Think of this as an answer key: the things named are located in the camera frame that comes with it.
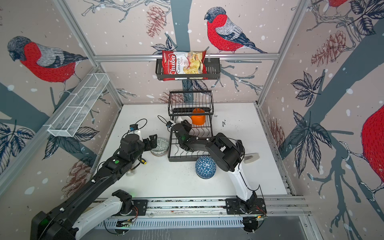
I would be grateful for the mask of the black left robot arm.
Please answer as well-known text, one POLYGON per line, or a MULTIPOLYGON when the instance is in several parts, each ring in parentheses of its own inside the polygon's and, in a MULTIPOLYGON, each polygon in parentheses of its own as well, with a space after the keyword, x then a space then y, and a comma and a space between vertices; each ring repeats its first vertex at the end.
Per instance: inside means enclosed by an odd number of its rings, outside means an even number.
POLYGON ((32 240, 79 240, 101 221, 119 212, 129 214, 132 197, 117 190, 99 208, 86 215, 85 210, 107 188, 117 182, 143 152, 157 147, 157 135, 141 140, 137 134, 127 134, 121 139, 119 148, 106 160, 97 173, 74 195, 48 213, 39 212, 32 219, 32 240))

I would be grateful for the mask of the orange plastic bowl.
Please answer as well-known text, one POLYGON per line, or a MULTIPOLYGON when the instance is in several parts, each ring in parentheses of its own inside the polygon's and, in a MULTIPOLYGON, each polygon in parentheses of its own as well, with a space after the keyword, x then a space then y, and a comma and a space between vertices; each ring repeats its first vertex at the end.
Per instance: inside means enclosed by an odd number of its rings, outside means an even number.
POLYGON ((193 124, 196 126, 204 125, 206 122, 205 113, 206 112, 201 108, 193 109, 193 111, 192 111, 193 115, 191 116, 191 120, 192 120, 193 124))

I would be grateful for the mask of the grey green patterned bowl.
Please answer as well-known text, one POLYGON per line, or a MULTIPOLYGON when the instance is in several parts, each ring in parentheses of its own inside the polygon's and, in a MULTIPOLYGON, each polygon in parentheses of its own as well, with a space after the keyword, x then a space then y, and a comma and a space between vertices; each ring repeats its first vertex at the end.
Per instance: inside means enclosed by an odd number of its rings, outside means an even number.
POLYGON ((157 147, 151 150, 154 156, 164 156, 169 149, 169 141, 165 138, 157 138, 157 147))

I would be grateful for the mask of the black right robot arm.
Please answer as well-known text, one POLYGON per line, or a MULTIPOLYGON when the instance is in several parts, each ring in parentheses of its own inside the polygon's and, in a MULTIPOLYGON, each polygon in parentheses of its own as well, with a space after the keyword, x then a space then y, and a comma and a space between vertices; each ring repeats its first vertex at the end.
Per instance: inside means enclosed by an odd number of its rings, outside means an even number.
POLYGON ((245 148, 240 140, 233 143, 223 133, 209 138, 190 135, 192 125, 188 121, 178 124, 168 122, 168 128, 175 134, 181 149, 187 152, 208 152, 216 165, 228 173, 236 190, 235 198, 226 199, 228 215, 267 216, 264 198, 259 198, 257 191, 252 190, 246 180, 242 166, 245 148))

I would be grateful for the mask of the white ceramic bowl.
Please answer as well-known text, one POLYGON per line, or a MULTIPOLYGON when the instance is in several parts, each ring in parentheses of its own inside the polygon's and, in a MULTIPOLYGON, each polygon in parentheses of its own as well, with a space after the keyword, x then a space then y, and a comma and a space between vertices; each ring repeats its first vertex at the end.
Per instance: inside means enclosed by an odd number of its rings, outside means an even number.
POLYGON ((176 123, 177 123, 177 124, 180 124, 182 121, 183 121, 183 118, 182 118, 181 116, 179 116, 179 117, 176 119, 176 123))

